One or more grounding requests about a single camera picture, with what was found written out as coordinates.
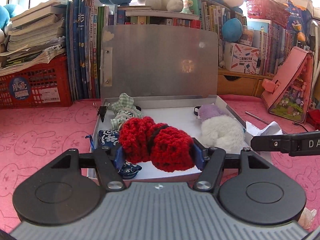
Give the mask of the row of books on shelf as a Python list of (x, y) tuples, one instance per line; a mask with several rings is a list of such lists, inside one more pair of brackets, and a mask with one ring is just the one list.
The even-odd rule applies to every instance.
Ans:
[(294, 46), (294, 32), (270, 20), (252, 19), (248, 15), (243, 15), (210, 0), (183, 0), (183, 2), (184, 13), (199, 16), (202, 29), (217, 34), (218, 64), (222, 68), (225, 68), (223, 56), (226, 41), (221, 41), (219, 34), (223, 30), (225, 31), (223, 38), (226, 37), (227, 24), (231, 23), (232, 19), (237, 19), (242, 23), (243, 33), (236, 42), (231, 43), (259, 49), (255, 75), (276, 74), (278, 67), (284, 62)]

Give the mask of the black binder clip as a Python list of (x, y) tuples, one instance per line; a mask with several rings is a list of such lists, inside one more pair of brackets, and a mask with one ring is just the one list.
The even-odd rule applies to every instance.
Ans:
[(100, 106), (98, 106), (96, 102), (93, 103), (93, 107), (97, 110), (97, 116), (100, 118), (101, 122), (104, 122), (105, 120), (109, 105), (109, 102), (104, 102)]

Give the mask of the blue floral cloth bow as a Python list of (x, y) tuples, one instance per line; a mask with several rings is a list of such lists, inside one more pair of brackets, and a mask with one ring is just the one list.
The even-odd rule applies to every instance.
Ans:
[(100, 130), (98, 132), (97, 146), (94, 146), (93, 137), (91, 135), (86, 135), (85, 138), (90, 140), (92, 150), (98, 148), (106, 150), (109, 148), (110, 150), (106, 151), (106, 153), (121, 178), (124, 180), (133, 179), (138, 172), (142, 170), (142, 167), (126, 161), (123, 148), (119, 142), (119, 136), (119, 131)]

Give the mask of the green checkered cloth bow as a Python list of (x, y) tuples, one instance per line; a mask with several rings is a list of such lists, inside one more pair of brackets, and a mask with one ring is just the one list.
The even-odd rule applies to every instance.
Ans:
[(131, 118), (143, 118), (144, 114), (135, 106), (134, 99), (121, 93), (118, 101), (111, 104), (115, 117), (110, 120), (113, 131), (119, 131), (123, 124)]

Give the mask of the red crochet bow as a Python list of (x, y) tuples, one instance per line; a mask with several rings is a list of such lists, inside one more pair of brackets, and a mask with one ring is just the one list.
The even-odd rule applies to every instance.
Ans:
[(190, 153), (194, 141), (185, 131), (145, 116), (131, 118), (120, 129), (119, 142), (126, 160), (152, 162), (165, 172), (185, 171), (195, 166)]

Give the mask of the black round magnet right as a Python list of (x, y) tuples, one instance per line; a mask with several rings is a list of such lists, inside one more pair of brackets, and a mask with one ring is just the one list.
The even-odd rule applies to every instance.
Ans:
[(199, 109), (201, 108), (201, 106), (196, 106), (196, 107), (194, 107), (194, 114), (196, 115), (196, 116), (199, 116)]

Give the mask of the white paper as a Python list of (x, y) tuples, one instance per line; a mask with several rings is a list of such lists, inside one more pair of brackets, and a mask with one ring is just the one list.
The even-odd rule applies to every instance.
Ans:
[(263, 129), (259, 129), (250, 122), (246, 122), (245, 142), (250, 143), (253, 137), (265, 135), (283, 135), (277, 122), (273, 121)]

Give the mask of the pink triangular dollhouse case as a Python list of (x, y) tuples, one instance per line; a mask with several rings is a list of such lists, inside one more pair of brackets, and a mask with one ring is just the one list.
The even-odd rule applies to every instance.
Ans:
[(313, 54), (293, 47), (273, 79), (264, 79), (261, 99), (269, 113), (304, 123), (313, 75)]

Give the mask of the red plastic basket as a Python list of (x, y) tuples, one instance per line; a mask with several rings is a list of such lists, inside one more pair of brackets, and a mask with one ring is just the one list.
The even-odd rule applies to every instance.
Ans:
[(65, 54), (1, 76), (1, 109), (69, 107), (72, 103)]

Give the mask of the purple fluffy plush heart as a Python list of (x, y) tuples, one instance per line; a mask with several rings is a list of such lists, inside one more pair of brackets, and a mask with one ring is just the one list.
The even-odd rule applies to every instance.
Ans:
[(224, 114), (225, 113), (215, 104), (202, 105), (197, 110), (197, 116), (201, 122), (204, 122), (213, 117), (222, 116)]

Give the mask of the white pocket printer box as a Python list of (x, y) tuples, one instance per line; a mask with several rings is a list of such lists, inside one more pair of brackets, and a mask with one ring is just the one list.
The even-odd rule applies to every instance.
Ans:
[(238, 43), (225, 43), (223, 59), (230, 72), (255, 74), (259, 49)]

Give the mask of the metal straw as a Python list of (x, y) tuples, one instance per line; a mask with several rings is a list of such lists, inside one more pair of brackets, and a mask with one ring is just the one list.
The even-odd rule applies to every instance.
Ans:
[(256, 115), (254, 115), (254, 114), (252, 114), (252, 113), (250, 113), (250, 112), (248, 112), (248, 111), (245, 111), (245, 114), (247, 114), (247, 115), (255, 118), (256, 120), (259, 120), (260, 122), (263, 122), (264, 124), (267, 124), (267, 125), (270, 124), (269, 122), (265, 121), (264, 119), (262, 119), (262, 118), (260, 118), (260, 117), (258, 117), (258, 116), (256, 116)]

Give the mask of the white fluffy plush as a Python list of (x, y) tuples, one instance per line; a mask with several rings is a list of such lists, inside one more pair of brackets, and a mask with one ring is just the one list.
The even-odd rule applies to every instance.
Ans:
[(239, 153), (245, 146), (245, 130), (234, 118), (221, 115), (201, 124), (200, 142), (206, 147), (218, 147), (227, 153)]

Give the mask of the blue cat plush left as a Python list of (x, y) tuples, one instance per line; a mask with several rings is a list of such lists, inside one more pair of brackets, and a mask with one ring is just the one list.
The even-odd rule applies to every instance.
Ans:
[(15, 4), (6, 4), (0, 6), (0, 28), (1, 28), (1, 42), (5, 39), (4, 28), (9, 23), (10, 19), (16, 15), (17, 5)]

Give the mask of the row of upright blue books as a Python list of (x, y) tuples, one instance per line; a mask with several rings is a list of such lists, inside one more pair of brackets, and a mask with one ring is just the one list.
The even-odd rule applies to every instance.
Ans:
[(73, 100), (100, 98), (100, 47), (108, 7), (70, 0), (66, 10), (68, 77)]

